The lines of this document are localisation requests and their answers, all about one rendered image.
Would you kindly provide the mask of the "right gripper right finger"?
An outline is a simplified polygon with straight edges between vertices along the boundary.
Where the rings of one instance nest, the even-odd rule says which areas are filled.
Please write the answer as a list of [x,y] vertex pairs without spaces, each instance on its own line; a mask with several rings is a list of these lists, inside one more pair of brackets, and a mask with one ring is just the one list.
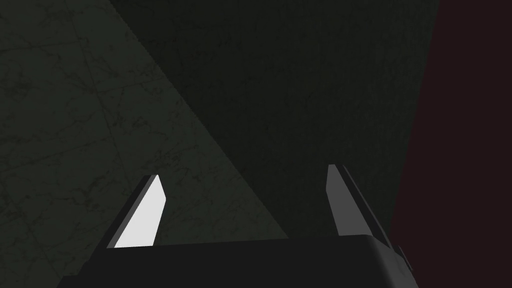
[[338,235],[368,235],[384,245],[391,244],[344,165],[328,166],[325,190]]

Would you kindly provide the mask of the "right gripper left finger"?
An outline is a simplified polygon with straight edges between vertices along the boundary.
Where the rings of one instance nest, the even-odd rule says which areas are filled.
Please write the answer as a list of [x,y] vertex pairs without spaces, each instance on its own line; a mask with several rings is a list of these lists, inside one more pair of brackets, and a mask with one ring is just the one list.
[[130,195],[120,223],[114,225],[106,248],[151,247],[161,222],[166,194],[157,174],[144,176]]

